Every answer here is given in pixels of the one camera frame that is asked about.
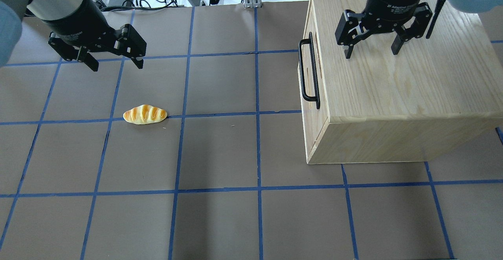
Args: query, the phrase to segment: bread roll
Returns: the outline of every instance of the bread roll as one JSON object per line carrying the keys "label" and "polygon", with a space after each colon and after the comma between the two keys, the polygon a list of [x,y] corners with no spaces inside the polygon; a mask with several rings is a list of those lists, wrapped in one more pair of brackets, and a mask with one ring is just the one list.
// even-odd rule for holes
{"label": "bread roll", "polygon": [[122,117],[132,124],[153,124],[164,120],[167,111],[151,105],[141,105],[126,111]]}

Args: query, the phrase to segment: croissant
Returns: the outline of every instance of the croissant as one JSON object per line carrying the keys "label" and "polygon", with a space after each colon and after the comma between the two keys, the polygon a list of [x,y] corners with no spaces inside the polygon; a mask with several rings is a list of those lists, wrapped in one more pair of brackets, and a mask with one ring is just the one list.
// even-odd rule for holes
{"label": "croissant", "polygon": [[167,117],[167,111],[151,105],[141,105],[126,111],[124,120],[132,124],[153,124]]}

